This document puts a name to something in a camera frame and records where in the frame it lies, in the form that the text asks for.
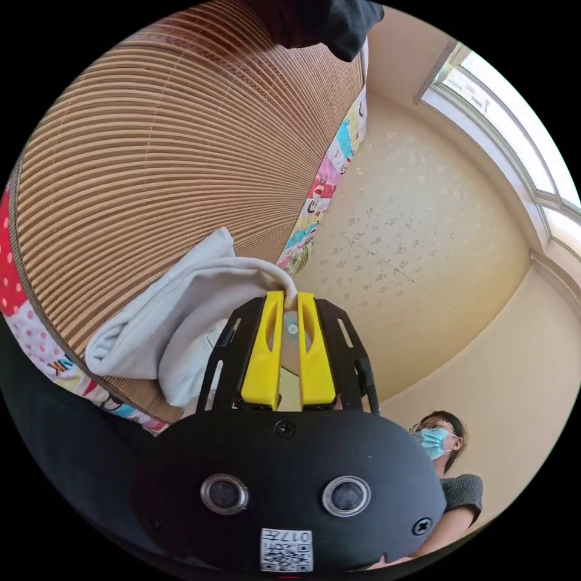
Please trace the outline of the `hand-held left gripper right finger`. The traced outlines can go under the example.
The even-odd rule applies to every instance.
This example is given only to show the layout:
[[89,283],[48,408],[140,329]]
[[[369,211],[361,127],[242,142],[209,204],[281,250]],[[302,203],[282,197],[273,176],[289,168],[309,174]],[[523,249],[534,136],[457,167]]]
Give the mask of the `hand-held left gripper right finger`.
[[297,295],[302,406],[333,406],[336,391],[314,294]]

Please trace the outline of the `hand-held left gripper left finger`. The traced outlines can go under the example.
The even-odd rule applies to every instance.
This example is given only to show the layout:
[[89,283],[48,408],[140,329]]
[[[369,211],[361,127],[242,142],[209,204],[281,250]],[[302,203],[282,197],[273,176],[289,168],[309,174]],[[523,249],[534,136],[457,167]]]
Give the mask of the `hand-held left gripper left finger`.
[[245,404],[278,404],[283,315],[284,292],[268,292],[241,388]]

